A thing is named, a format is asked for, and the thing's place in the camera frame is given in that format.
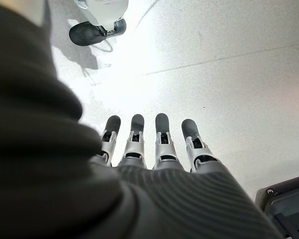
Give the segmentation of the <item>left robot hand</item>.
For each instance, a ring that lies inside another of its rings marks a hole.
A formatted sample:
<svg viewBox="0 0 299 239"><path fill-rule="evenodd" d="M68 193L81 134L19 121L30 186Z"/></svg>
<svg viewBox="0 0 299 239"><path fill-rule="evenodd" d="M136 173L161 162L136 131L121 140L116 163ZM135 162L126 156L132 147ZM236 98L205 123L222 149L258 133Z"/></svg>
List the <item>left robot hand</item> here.
<svg viewBox="0 0 299 239"><path fill-rule="evenodd" d="M58 80L45 0L0 0L0 239L279 239L218 161L102 161Z"/></svg>

